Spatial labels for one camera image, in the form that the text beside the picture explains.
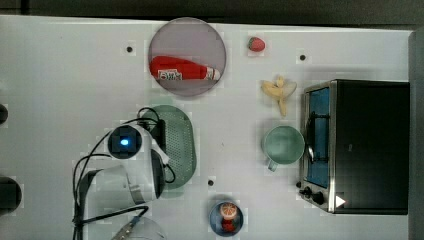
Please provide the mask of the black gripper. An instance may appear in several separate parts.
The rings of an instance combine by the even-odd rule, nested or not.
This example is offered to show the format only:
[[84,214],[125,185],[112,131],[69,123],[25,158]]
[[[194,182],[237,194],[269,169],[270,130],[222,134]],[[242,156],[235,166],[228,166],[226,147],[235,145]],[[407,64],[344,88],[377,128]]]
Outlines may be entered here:
[[149,130],[151,136],[156,140],[162,150],[166,149],[166,128],[165,121],[159,120]]

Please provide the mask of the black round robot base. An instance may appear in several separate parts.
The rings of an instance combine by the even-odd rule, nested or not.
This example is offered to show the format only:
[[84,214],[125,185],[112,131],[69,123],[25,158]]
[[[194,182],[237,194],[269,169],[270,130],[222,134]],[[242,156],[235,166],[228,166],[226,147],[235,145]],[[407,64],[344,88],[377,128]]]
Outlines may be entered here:
[[0,177],[0,215],[14,212],[22,201],[22,189],[12,178]]

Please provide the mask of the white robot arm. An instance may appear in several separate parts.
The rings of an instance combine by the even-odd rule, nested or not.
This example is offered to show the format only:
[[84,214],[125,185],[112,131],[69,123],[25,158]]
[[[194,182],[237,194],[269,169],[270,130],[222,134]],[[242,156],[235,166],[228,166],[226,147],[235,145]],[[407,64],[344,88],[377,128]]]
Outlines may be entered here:
[[81,158],[74,174],[73,240],[84,227],[133,211],[145,213],[166,184],[169,157],[138,119],[108,133]]

